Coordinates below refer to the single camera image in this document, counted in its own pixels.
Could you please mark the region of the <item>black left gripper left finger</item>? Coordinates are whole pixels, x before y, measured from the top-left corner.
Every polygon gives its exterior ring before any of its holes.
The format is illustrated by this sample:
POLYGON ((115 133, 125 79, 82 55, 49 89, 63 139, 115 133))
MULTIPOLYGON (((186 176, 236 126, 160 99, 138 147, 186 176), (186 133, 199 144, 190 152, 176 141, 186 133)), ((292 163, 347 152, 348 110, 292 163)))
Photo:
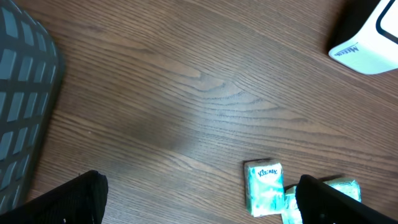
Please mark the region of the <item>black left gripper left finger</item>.
POLYGON ((107 198, 106 176, 90 170, 1 215, 1 224, 101 224, 107 198))

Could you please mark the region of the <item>teal tissue pack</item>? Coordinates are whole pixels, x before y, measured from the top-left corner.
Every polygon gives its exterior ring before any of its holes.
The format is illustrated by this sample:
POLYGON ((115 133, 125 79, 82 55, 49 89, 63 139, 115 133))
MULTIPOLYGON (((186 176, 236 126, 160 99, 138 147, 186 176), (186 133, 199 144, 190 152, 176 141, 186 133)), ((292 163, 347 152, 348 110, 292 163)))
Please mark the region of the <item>teal tissue pack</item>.
POLYGON ((244 163, 246 208, 253 217, 281 214, 285 190, 282 164, 275 159, 244 163))

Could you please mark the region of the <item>teal wet wipes pack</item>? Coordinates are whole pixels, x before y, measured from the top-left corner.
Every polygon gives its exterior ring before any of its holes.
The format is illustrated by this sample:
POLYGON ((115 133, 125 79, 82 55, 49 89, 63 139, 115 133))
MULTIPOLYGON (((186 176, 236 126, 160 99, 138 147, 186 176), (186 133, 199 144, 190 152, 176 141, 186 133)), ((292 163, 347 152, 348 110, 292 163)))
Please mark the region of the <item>teal wet wipes pack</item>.
MULTIPOLYGON (((358 182, 352 178, 340 177, 323 181, 324 184, 344 193, 345 195, 361 202, 361 190, 358 182)), ((297 186, 294 185, 285 191, 284 211, 282 212, 283 224, 302 224, 302 216, 295 198, 297 186)))

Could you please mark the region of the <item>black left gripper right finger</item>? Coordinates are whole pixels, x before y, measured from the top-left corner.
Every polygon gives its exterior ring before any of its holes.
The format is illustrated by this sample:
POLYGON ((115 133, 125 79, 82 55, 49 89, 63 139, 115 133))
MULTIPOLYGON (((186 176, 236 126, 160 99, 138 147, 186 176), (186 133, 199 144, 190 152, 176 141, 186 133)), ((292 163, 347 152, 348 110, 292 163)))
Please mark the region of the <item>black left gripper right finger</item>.
POLYGON ((397 224, 396 220, 358 202, 311 175, 301 176, 296 187, 295 198, 303 224, 397 224))

